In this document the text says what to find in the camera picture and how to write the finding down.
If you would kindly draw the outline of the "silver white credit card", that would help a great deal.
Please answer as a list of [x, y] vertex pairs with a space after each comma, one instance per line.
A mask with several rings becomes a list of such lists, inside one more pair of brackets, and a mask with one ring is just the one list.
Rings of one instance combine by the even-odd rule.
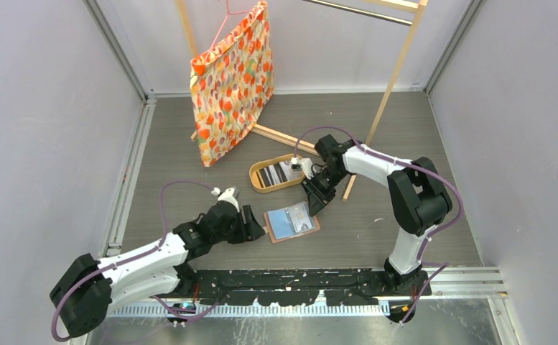
[[308, 213], [308, 205], [305, 202], [288, 206], [286, 214], [295, 234], [302, 234], [316, 227], [314, 219]]

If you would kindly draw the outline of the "pink leather card holder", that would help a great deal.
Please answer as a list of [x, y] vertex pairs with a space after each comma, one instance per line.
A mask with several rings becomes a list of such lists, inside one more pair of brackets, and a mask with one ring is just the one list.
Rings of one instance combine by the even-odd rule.
[[273, 244], [311, 234], [321, 229], [316, 216], [309, 214], [308, 202], [264, 213], [266, 230]]

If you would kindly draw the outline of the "tan oval card tray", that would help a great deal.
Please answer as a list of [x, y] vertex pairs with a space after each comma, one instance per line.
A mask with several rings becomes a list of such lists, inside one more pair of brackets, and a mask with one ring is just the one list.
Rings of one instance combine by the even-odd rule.
[[287, 154], [253, 164], [248, 173], [254, 190], [266, 194], [300, 184], [305, 175], [292, 169], [292, 158]]

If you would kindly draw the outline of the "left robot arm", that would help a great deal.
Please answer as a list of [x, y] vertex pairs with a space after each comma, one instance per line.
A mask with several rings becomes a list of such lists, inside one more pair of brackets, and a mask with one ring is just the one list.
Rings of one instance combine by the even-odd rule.
[[195, 286], [189, 261], [206, 255], [216, 244], [252, 242], [265, 233], [249, 205], [237, 208], [218, 201], [194, 221], [142, 247], [102, 259], [82, 254], [51, 289], [52, 337], [69, 341], [83, 336], [109, 313], [148, 297], [168, 293], [187, 297]]

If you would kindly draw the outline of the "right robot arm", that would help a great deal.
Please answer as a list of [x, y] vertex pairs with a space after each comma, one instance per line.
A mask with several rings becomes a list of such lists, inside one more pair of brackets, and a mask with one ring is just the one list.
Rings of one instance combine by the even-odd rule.
[[308, 212], [317, 215], [335, 197], [336, 186], [346, 177], [361, 175], [389, 190], [394, 218], [399, 225], [392, 253], [384, 263], [385, 288], [404, 294], [421, 270], [419, 253], [428, 235], [440, 227], [452, 210], [446, 180], [426, 157], [403, 160], [377, 152], [356, 139], [339, 143], [326, 135], [315, 145], [323, 164], [293, 157], [292, 169], [301, 170]]

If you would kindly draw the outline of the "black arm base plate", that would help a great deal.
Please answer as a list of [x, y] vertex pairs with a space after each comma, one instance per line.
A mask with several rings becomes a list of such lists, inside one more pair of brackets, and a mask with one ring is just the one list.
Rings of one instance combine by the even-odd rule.
[[430, 295], [423, 284], [424, 270], [402, 284], [383, 270], [296, 269], [296, 270], [179, 270], [182, 281], [167, 298], [197, 298], [211, 305], [250, 306], [258, 303], [281, 307], [312, 305], [325, 300], [331, 307], [376, 305], [381, 297], [411, 300], [416, 293]]

